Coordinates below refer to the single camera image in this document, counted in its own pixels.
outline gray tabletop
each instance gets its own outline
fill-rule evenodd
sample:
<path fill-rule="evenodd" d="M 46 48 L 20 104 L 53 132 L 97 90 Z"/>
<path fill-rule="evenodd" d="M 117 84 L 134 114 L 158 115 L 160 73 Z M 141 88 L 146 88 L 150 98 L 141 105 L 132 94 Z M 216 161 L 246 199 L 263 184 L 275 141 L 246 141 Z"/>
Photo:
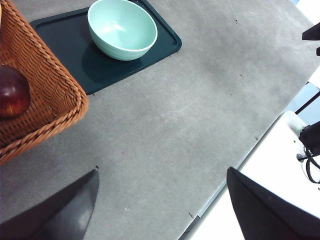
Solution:
<path fill-rule="evenodd" d="M 92 0 L 13 0 L 31 21 Z M 177 239 L 319 65 L 289 0 L 149 0 L 183 46 L 1 168 L 2 221 L 96 165 L 85 240 Z"/>

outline mint green bowl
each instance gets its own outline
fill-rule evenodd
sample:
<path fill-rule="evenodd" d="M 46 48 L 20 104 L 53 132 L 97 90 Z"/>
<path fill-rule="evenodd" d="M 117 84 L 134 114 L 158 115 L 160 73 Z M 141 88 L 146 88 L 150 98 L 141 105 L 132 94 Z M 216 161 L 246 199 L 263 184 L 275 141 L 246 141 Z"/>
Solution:
<path fill-rule="evenodd" d="M 153 18 L 127 0 L 98 0 L 88 11 L 91 37 L 111 58 L 130 61 L 142 57 L 155 44 L 158 30 Z"/>

